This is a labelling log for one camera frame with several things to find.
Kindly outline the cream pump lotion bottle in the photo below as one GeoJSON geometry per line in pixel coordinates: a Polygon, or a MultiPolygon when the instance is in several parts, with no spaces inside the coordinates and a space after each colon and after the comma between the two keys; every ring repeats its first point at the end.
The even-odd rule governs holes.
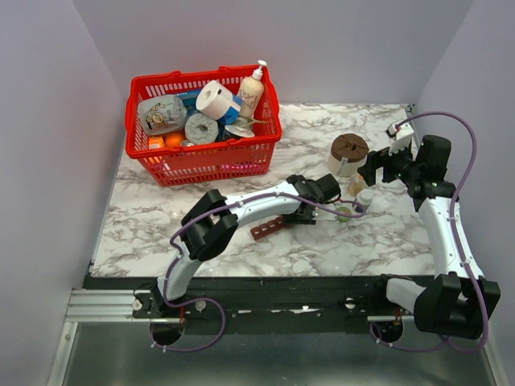
{"type": "Polygon", "coordinates": [[[267,62],[265,60],[259,60],[257,63],[258,67],[253,71],[251,76],[247,76],[242,80],[238,90],[237,96],[241,99],[239,116],[243,118],[253,117],[264,92],[262,77],[267,62]]]}

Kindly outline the small white pill bottle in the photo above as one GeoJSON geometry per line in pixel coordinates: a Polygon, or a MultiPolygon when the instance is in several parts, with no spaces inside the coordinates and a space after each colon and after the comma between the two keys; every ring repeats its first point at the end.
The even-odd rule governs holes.
{"type": "Polygon", "coordinates": [[[357,213],[364,213],[373,202],[373,191],[371,189],[361,190],[353,201],[353,209],[357,213]]]}

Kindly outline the red plastic shopping basket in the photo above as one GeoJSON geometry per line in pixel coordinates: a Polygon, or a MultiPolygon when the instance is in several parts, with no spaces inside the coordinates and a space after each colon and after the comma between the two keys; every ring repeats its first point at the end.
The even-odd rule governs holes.
{"type": "Polygon", "coordinates": [[[162,186],[263,175],[281,139],[267,63],[132,80],[126,153],[162,186]]]}

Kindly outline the grey printed package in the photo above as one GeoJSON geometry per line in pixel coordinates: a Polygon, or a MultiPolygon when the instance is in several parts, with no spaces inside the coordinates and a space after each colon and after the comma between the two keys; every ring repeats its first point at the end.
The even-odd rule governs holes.
{"type": "Polygon", "coordinates": [[[138,104],[142,128],[148,136],[159,136],[184,128],[187,108],[176,95],[157,96],[138,104]]]}

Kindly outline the orange small box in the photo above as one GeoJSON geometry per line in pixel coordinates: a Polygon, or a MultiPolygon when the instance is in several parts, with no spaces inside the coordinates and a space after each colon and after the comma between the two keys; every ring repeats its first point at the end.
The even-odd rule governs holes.
{"type": "Polygon", "coordinates": [[[150,137],[148,140],[148,149],[157,150],[166,146],[162,136],[150,137]]]}

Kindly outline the green bottle cap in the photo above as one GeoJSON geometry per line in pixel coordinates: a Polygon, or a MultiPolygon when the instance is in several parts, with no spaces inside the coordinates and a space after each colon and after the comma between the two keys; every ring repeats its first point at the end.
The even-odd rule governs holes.
{"type": "Polygon", "coordinates": [[[336,218],[340,223],[345,224],[352,219],[352,210],[348,207],[339,206],[336,208],[336,210],[340,213],[336,218]]]}

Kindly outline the brown lidded paper cup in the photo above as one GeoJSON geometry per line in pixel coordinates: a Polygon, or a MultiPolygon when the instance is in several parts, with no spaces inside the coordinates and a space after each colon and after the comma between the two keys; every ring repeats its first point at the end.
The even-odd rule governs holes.
{"type": "Polygon", "coordinates": [[[332,143],[328,155],[328,169],[338,177],[352,177],[366,163],[369,146],[354,134],[339,135],[332,143]]]}

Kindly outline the clear glass capsule jar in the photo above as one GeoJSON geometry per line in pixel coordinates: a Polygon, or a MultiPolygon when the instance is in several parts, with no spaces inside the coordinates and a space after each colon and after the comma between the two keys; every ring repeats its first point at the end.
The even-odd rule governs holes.
{"type": "Polygon", "coordinates": [[[363,176],[360,175],[359,173],[356,173],[350,179],[350,182],[348,185],[348,193],[351,196],[356,197],[361,191],[363,191],[367,187],[368,187],[368,185],[367,185],[365,179],[363,178],[363,176]]]}

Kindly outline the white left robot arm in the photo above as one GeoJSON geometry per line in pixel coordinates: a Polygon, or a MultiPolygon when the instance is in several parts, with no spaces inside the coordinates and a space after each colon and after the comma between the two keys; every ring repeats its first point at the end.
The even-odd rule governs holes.
{"type": "Polygon", "coordinates": [[[199,267],[221,255],[239,228],[278,216],[295,224],[314,224],[314,210],[340,194],[339,183],[331,174],[316,180],[291,175],[276,186],[242,195],[208,191],[170,238],[175,251],[166,272],[157,279],[151,309],[162,318],[171,317],[199,267]]]}

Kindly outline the orange fruit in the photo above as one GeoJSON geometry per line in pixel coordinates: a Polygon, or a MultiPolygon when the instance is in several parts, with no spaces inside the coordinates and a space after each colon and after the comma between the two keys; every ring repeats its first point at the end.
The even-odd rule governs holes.
{"type": "Polygon", "coordinates": [[[168,148],[175,148],[181,146],[181,143],[186,140],[183,131],[176,131],[168,133],[164,136],[165,146],[168,148]]]}

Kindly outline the grey toilet paper roll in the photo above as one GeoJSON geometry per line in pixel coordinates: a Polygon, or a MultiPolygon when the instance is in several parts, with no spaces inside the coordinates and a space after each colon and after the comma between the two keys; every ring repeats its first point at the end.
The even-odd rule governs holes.
{"type": "Polygon", "coordinates": [[[186,122],[184,132],[186,139],[194,145],[212,144],[218,134],[217,122],[203,113],[197,113],[186,122]]]}

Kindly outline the red weekly pill organizer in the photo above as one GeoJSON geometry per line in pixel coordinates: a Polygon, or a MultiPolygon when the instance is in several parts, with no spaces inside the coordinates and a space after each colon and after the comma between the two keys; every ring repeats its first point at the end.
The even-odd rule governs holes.
{"type": "Polygon", "coordinates": [[[254,228],[251,228],[250,234],[255,241],[259,241],[287,227],[288,224],[284,223],[283,218],[279,216],[263,224],[259,224],[254,228]]]}

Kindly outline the white toilet paper roll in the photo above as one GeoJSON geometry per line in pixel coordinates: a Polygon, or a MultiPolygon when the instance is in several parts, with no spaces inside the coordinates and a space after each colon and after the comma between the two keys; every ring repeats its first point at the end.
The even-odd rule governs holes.
{"type": "Polygon", "coordinates": [[[219,120],[232,106],[233,94],[217,80],[209,81],[196,98],[196,109],[206,116],[219,120]]]}

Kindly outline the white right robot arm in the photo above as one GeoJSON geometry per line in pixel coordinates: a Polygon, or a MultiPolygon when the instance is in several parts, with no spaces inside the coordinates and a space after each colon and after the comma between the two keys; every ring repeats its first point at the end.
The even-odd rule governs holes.
{"type": "Polygon", "coordinates": [[[368,186],[375,184],[378,169],[383,170],[383,183],[398,179],[406,185],[429,237],[435,277],[427,286],[390,277],[385,287],[371,293],[370,305],[381,315],[398,306],[408,310],[422,332],[478,339],[501,290],[475,262],[460,223],[459,205],[451,201],[456,188],[444,179],[451,142],[426,135],[417,154],[412,154],[410,145],[410,139],[402,139],[369,152],[358,172],[368,186]]]}

